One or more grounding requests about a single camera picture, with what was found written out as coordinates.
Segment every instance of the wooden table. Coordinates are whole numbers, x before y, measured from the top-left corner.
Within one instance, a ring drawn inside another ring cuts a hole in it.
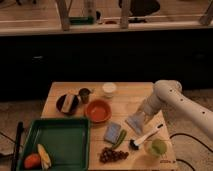
[[[127,125],[125,119],[128,115],[133,114],[140,103],[148,97],[152,92],[152,83],[147,82],[116,82],[117,92],[111,99],[106,99],[102,92],[102,82],[54,82],[51,86],[48,98],[46,100],[42,118],[61,118],[68,117],[56,108],[57,99],[67,92],[78,94],[81,88],[94,89],[94,93],[90,95],[90,100],[104,99],[112,110],[112,117],[109,121],[116,122],[127,130],[127,136],[118,150],[129,152],[126,160],[103,164],[99,162],[99,155],[104,147],[110,147],[110,144],[103,141],[103,136],[109,122],[92,125],[90,135],[90,156],[89,170],[177,170],[177,162],[173,152],[172,144],[163,118],[162,112],[159,112],[153,120],[144,126],[144,132],[148,132],[156,124],[163,123],[164,126],[160,131],[150,137],[144,146],[154,138],[163,139],[167,144],[167,152],[159,158],[155,158],[147,154],[144,148],[139,151],[129,149],[129,140],[138,138],[137,134]],[[83,116],[84,105],[79,104],[74,117]]]

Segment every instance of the grapes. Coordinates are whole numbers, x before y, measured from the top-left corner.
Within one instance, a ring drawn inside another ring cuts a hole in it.
[[[111,148],[105,147],[100,155],[100,162],[107,163],[107,162],[116,162],[118,160],[126,159],[128,157],[128,152],[123,151],[115,151]]]

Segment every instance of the white cup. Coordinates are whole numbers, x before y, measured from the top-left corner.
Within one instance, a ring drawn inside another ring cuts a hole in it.
[[[107,98],[113,97],[115,91],[117,90],[117,86],[115,83],[106,82],[102,86],[102,90],[104,92],[104,96]]]

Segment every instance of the orange fruit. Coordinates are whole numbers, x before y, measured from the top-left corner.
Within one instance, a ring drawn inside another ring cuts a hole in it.
[[[41,166],[41,157],[38,153],[28,155],[24,160],[25,169],[34,169]]]

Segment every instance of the dark green tray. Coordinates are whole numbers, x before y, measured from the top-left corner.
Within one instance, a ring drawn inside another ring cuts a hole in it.
[[[38,143],[42,144],[50,155],[52,167],[48,170],[87,170],[89,134],[90,122],[87,118],[35,120],[26,139],[17,171],[25,170],[24,159],[27,155],[37,152]]]

